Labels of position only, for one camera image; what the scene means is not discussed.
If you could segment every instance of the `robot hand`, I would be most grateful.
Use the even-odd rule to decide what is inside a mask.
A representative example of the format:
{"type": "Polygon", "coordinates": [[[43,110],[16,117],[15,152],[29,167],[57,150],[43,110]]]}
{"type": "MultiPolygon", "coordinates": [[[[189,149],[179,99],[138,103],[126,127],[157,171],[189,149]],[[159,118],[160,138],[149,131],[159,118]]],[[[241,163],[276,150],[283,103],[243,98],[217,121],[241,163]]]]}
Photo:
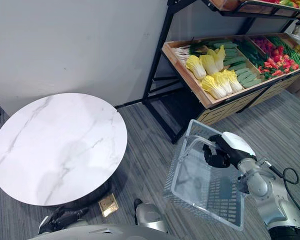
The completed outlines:
{"type": "Polygon", "coordinates": [[[77,211],[67,211],[64,207],[58,207],[50,216],[46,216],[39,226],[39,233],[52,233],[76,222],[88,212],[88,208],[84,207],[77,211]]]}
{"type": "MultiPolygon", "coordinates": [[[[287,189],[272,172],[262,169],[257,164],[256,154],[246,141],[230,132],[211,136],[208,140],[215,142],[216,154],[213,155],[205,144],[203,146],[205,161],[216,168],[227,168],[232,164],[243,173],[240,182],[247,190],[246,193],[250,193],[255,199],[257,210],[271,239],[300,239],[300,214],[289,201],[287,189]]],[[[298,183],[299,179],[295,183],[288,181],[284,174],[267,161],[265,163],[270,170],[284,179],[285,184],[298,183]]]]}
{"type": "Polygon", "coordinates": [[[213,135],[208,140],[219,147],[216,155],[212,155],[208,145],[203,146],[205,161],[212,167],[227,168],[232,164],[238,168],[238,164],[244,159],[257,160],[255,152],[246,141],[231,132],[213,135]]]}

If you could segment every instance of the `cucumber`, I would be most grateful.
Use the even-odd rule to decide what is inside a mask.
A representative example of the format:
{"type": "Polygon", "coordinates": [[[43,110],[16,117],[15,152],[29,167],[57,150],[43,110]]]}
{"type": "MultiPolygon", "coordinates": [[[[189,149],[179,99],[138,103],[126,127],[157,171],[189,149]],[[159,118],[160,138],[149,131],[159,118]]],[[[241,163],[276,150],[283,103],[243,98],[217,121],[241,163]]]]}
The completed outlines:
{"type": "Polygon", "coordinates": [[[239,83],[242,83],[244,81],[244,79],[246,79],[250,75],[252,75],[252,72],[249,70],[249,71],[246,71],[246,72],[240,74],[236,79],[239,81],[239,83]]]}
{"type": "Polygon", "coordinates": [[[248,72],[249,70],[250,70],[249,68],[242,68],[242,69],[239,69],[239,70],[235,71],[235,74],[240,75],[240,74],[243,74],[245,72],[248,72]]]}
{"type": "Polygon", "coordinates": [[[256,78],[256,79],[254,79],[254,80],[252,80],[252,81],[249,81],[249,82],[247,82],[247,83],[243,83],[242,86],[243,86],[245,89],[247,89],[247,88],[251,88],[251,87],[253,87],[254,85],[257,85],[257,84],[259,84],[259,83],[261,83],[260,79],[256,78]]]}
{"type": "Polygon", "coordinates": [[[225,49],[224,50],[226,53],[237,53],[238,52],[238,50],[237,49],[235,49],[235,48],[227,48],[227,49],[225,49]]]}
{"type": "Polygon", "coordinates": [[[244,69],[244,68],[246,68],[246,67],[247,67],[247,65],[246,65],[246,63],[244,62],[244,63],[241,63],[241,64],[239,64],[239,65],[231,66],[231,67],[228,68],[228,70],[229,70],[229,71],[231,71],[231,70],[237,71],[237,70],[239,70],[239,69],[244,69]]]}
{"type": "Polygon", "coordinates": [[[247,84],[248,82],[253,81],[256,78],[257,74],[253,73],[249,76],[247,76],[246,78],[242,79],[241,81],[239,81],[239,83],[242,84],[247,84]]]}
{"type": "Polygon", "coordinates": [[[223,45],[224,49],[234,49],[236,48],[238,45],[232,42],[225,42],[225,43],[215,43],[213,44],[213,46],[218,49],[221,47],[221,45],[223,45]]]}
{"type": "Polygon", "coordinates": [[[224,61],[223,65],[227,66],[227,65],[234,64],[237,62],[242,62],[242,61],[246,61],[246,58],[244,56],[236,56],[229,60],[224,61]]]}
{"type": "Polygon", "coordinates": [[[226,52],[225,53],[225,57],[227,58],[227,57],[230,57],[230,58],[233,58],[233,57],[236,57],[238,55],[238,53],[237,52],[226,52]]]}
{"type": "Polygon", "coordinates": [[[222,44],[232,44],[232,41],[227,40],[227,39],[220,39],[220,40],[209,41],[207,44],[211,45],[211,46],[213,46],[214,44],[221,44],[221,45],[222,44]]]}
{"type": "Polygon", "coordinates": [[[237,62],[231,64],[231,67],[237,66],[239,64],[245,64],[245,63],[246,63],[246,61],[237,61],[237,62]]]}

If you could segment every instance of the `striped carpet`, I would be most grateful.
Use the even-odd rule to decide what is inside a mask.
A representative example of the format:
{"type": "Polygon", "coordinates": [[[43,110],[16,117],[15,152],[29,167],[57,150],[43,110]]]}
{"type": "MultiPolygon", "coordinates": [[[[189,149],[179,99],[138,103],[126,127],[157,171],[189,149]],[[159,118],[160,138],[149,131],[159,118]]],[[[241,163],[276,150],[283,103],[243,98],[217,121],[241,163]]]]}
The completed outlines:
{"type": "MultiPolygon", "coordinates": [[[[133,201],[155,203],[164,213],[170,234],[181,240],[270,239],[254,200],[245,199],[244,230],[197,218],[162,196],[175,145],[141,103],[118,110],[127,126],[128,146],[113,175],[112,191],[119,210],[103,218],[98,204],[84,218],[90,224],[134,224],[133,201]]],[[[8,119],[0,116],[0,127],[8,119]]],[[[242,136],[259,154],[279,170],[295,168],[300,176],[300,98],[284,91],[240,114],[212,126],[242,136]]],[[[300,203],[300,184],[290,187],[300,203]]],[[[22,240],[37,234],[38,226],[51,209],[18,202],[0,189],[0,240],[22,240]]]]}

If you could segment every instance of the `white marble tabletop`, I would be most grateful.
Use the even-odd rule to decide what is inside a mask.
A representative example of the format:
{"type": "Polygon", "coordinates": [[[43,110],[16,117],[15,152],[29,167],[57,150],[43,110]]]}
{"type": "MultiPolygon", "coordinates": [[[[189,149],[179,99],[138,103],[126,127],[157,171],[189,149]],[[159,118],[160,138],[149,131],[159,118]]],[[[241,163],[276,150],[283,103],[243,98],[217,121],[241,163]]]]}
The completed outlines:
{"type": "Polygon", "coordinates": [[[26,204],[68,203],[101,186],[126,146],[125,122],[106,101],[80,93],[44,97],[0,129],[0,187],[26,204]]]}

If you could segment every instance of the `clear basket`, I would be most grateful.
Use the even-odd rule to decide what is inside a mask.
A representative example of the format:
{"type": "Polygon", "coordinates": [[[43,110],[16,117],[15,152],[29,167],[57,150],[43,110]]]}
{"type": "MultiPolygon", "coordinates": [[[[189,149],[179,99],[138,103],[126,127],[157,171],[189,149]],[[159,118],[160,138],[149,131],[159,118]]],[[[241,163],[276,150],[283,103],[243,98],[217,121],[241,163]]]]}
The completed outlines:
{"type": "Polygon", "coordinates": [[[209,221],[220,221],[236,230],[244,227],[244,195],[238,188],[241,173],[234,167],[216,168],[206,163],[203,146],[215,145],[210,136],[222,134],[191,120],[172,160],[164,196],[209,221]]]}

